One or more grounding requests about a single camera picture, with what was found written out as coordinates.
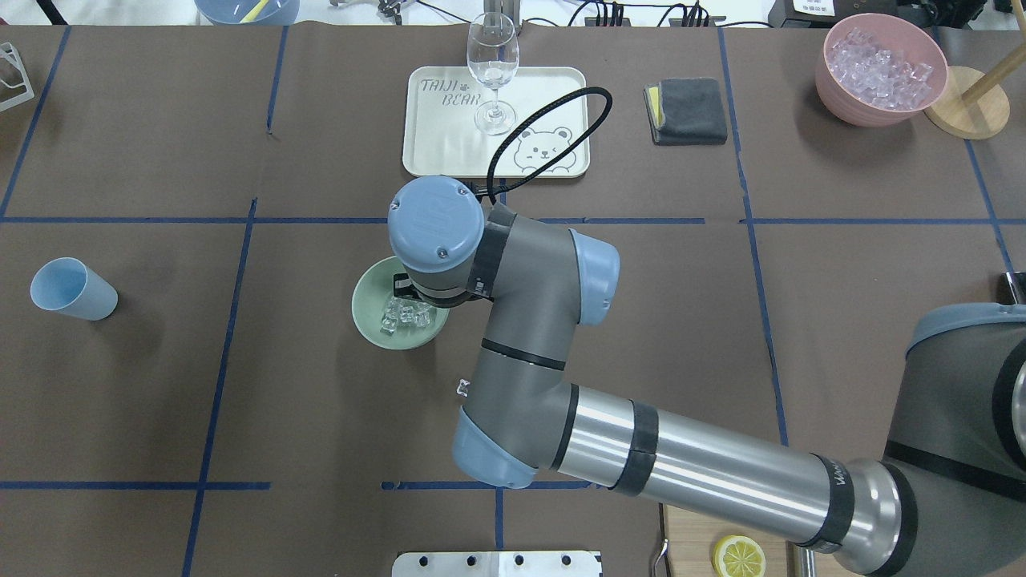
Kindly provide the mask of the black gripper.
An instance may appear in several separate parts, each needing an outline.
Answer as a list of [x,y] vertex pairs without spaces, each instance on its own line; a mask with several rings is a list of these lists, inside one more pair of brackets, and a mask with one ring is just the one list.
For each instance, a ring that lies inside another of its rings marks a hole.
[[426,303],[440,309],[450,307],[450,282],[444,275],[422,272],[393,274],[393,296]]

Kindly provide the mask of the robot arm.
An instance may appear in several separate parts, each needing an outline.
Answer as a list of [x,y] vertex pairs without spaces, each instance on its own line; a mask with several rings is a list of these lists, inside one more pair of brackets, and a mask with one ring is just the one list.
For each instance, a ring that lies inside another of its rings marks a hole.
[[404,185],[390,244],[415,293],[491,303],[452,455],[473,478],[554,469],[777,535],[868,576],[982,576],[1024,554],[1024,306],[921,318],[879,460],[763,443],[565,381],[574,333],[604,320],[618,251],[573,229],[484,211],[447,176]]

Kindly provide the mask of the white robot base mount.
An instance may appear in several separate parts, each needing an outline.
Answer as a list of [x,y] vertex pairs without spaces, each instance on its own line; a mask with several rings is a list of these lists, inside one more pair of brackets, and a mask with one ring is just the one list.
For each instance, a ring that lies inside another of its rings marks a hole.
[[392,576],[602,576],[598,551],[406,552]]

